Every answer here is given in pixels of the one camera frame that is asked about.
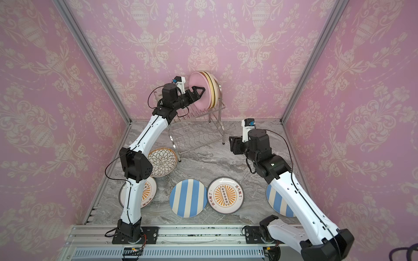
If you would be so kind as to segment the small circuit board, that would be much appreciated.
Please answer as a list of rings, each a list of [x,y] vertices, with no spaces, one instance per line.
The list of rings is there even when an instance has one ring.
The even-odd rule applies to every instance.
[[[124,248],[122,252],[123,261],[137,261],[143,254],[144,248]]]

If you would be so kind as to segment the left aluminium corner post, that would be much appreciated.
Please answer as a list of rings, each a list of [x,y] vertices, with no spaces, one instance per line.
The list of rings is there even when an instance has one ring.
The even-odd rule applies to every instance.
[[[53,3],[55,7],[57,8],[58,12],[60,13],[60,15],[62,16],[65,24],[68,26],[69,30],[71,31],[74,39],[78,43],[80,49],[82,50],[83,54],[85,55],[86,59],[91,65],[92,69],[96,73],[100,83],[103,85],[104,89],[108,93],[112,102],[116,106],[118,112],[124,119],[125,123],[127,125],[130,125],[132,122],[131,117],[129,116],[119,95],[117,94],[114,87],[112,86],[110,78],[105,73],[103,66],[100,64],[100,61],[97,55],[95,54],[93,48],[91,47],[87,36],[83,32],[79,23],[76,21],[72,11],[70,10],[70,6],[65,1],[61,1],[61,0],[53,0]]]

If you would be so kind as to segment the blue striped plate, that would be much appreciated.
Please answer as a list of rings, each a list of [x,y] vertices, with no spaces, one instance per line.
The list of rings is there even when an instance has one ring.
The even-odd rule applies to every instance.
[[[280,215],[289,218],[296,217],[295,213],[284,198],[276,190],[274,190],[270,184],[267,186],[266,198],[269,205]]]
[[[206,187],[196,179],[180,181],[169,198],[171,210],[181,218],[192,218],[200,214],[207,205]]]

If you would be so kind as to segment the brown rim petal pattern plate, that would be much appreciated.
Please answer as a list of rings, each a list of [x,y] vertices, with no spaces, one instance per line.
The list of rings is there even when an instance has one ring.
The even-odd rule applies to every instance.
[[[153,166],[151,177],[159,178],[170,174],[177,166],[178,158],[174,150],[166,147],[152,150],[148,160]]]

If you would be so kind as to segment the right aluminium corner post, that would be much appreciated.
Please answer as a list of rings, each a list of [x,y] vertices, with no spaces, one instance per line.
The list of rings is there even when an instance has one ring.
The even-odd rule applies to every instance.
[[[342,16],[349,0],[338,0],[335,1],[333,8],[331,9],[330,15],[326,20],[326,23],[319,34],[317,43],[315,44],[312,53],[308,59],[308,62],[301,74],[299,81],[297,82],[295,91],[290,97],[290,100],[286,106],[283,117],[281,118],[281,123],[283,126],[286,125],[290,119],[291,113],[297,103],[298,98],[300,97],[304,86],[307,84],[310,75],[312,74],[318,60],[320,59],[322,52],[325,49],[327,42],[329,41],[340,17]]]

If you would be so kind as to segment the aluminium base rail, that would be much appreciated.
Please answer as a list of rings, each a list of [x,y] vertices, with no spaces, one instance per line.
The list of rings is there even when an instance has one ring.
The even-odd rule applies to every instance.
[[[112,226],[75,226],[60,261],[122,261],[124,248],[144,248],[138,261],[301,261],[299,252],[276,240],[262,240],[257,225],[157,225],[147,227],[146,244],[106,237]]]

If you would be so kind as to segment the orange sunburst plate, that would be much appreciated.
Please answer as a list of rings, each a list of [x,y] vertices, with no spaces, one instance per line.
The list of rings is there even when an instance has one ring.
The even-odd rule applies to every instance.
[[[124,207],[125,199],[126,199],[126,184],[123,184],[119,191],[119,203],[122,207]],[[157,192],[157,184],[153,177],[149,177],[145,183],[143,195],[142,195],[142,202],[141,208],[148,206],[152,200],[155,198]]]
[[[243,187],[235,179],[220,177],[213,180],[207,189],[209,206],[220,214],[233,214],[244,203]]]

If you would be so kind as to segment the yellow bear plate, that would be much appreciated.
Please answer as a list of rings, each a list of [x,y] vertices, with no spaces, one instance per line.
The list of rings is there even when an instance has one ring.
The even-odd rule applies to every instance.
[[[206,77],[206,79],[208,80],[209,86],[210,86],[210,93],[211,93],[211,109],[215,107],[216,104],[216,89],[215,89],[215,81],[214,78],[206,71],[202,72],[204,74],[204,76]]]

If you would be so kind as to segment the cream beige plate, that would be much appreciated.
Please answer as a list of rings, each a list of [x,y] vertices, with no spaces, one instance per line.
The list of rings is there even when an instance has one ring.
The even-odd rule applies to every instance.
[[[213,87],[214,87],[215,100],[214,100],[213,108],[215,108],[219,105],[219,99],[221,98],[221,90],[220,90],[217,78],[211,73],[209,73],[209,76],[211,77],[212,84],[213,84]]]

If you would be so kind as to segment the pink bear plate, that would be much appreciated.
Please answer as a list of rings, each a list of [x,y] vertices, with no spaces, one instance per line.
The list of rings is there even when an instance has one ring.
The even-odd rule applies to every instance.
[[[201,72],[194,72],[189,78],[189,88],[192,91],[193,87],[197,87],[200,99],[193,104],[198,110],[204,111],[210,108],[212,104],[212,94],[210,84]]]

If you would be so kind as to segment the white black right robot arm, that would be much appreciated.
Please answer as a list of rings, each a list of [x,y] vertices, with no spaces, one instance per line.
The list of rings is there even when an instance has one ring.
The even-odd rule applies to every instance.
[[[305,261],[343,261],[354,243],[354,235],[340,229],[313,202],[291,167],[272,152],[265,129],[244,130],[240,137],[230,137],[233,154],[243,154],[252,162],[255,172],[279,193],[296,215],[302,229],[284,223],[271,215],[260,222],[266,241],[280,241],[299,252]]]

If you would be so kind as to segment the aluminium corner post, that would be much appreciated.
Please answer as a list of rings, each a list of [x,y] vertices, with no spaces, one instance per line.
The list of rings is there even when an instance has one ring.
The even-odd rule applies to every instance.
[[[290,97],[290,100],[286,106],[283,117],[281,118],[281,123],[283,126],[286,125],[290,119],[291,113],[297,103],[298,98],[300,97],[304,86],[307,84],[310,75],[312,74],[318,60],[320,59],[322,52],[325,49],[327,42],[329,41],[340,17],[342,16],[349,0],[338,0],[335,1],[333,8],[331,9],[330,15],[326,20],[326,23],[319,34],[317,43],[315,44],[312,53],[308,59],[308,62],[301,74],[299,81],[297,82],[295,91]]]
[[[95,54],[93,48],[91,47],[87,36],[83,32],[79,23],[76,21],[72,11],[70,10],[70,6],[65,1],[61,1],[61,0],[53,0],[53,3],[55,7],[57,8],[58,12],[60,13],[60,15],[62,16],[65,24],[68,26],[69,30],[71,31],[74,39],[78,43],[80,49],[82,50],[83,54],[85,55],[86,59],[91,65],[92,69],[96,73],[100,83],[103,85],[104,89],[108,93],[112,102],[116,106],[118,112],[124,119],[125,123],[127,125],[130,125],[132,122],[131,117],[129,116],[119,95],[117,94],[114,87],[112,86],[110,78],[105,73],[103,66],[100,64],[100,61],[97,55]]]

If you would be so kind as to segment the stainless steel dish rack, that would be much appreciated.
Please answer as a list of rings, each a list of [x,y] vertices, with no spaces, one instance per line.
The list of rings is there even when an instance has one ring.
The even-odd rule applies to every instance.
[[[173,149],[177,154],[178,161],[181,161],[181,155],[194,149],[198,149],[205,145],[209,145],[216,141],[223,144],[226,141],[225,128],[222,123],[222,112],[225,104],[221,98],[219,105],[215,108],[211,107],[207,110],[198,110],[194,104],[180,108],[176,116],[168,127],[168,135],[172,142]],[[185,91],[191,91],[189,82],[185,84]],[[173,83],[173,80],[157,87],[152,91],[157,106],[175,105],[175,101],[180,101],[180,89]]]

